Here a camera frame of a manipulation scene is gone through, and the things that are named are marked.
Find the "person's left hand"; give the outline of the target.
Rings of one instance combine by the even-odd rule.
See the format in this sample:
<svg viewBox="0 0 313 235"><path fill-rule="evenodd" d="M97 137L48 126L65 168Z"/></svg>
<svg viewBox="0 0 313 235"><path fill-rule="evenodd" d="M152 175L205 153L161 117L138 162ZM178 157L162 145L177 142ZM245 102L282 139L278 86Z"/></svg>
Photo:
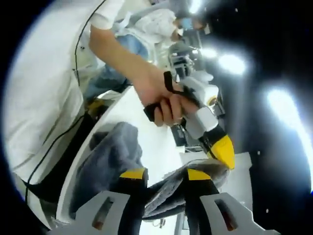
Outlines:
<svg viewBox="0 0 313 235"><path fill-rule="evenodd" d="M154 123L158 127L179 124L184 115L198 110L187 98L166 89L163 71L159 68L141 71L135 75L132 83L144 107L153 103L160 104L154 109Z"/></svg>

